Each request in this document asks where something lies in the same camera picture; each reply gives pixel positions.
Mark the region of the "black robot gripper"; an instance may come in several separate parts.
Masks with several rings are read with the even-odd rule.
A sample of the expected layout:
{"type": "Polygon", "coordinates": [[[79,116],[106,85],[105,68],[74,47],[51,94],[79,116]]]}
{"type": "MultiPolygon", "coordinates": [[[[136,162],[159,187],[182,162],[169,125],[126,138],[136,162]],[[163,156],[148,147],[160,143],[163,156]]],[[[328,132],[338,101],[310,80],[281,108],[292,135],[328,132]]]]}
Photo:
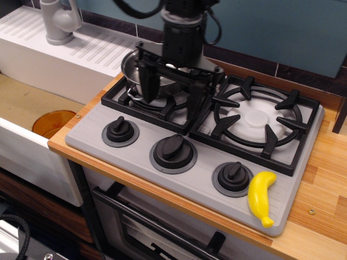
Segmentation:
{"type": "Polygon", "coordinates": [[[187,120],[195,120],[210,94],[208,84],[217,84],[224,71],[203,57],[206,23],[165,23],[162,44],[139,42],[136,61],[142,97],[153,101],[160,77],[189,84],[187,120]]]}

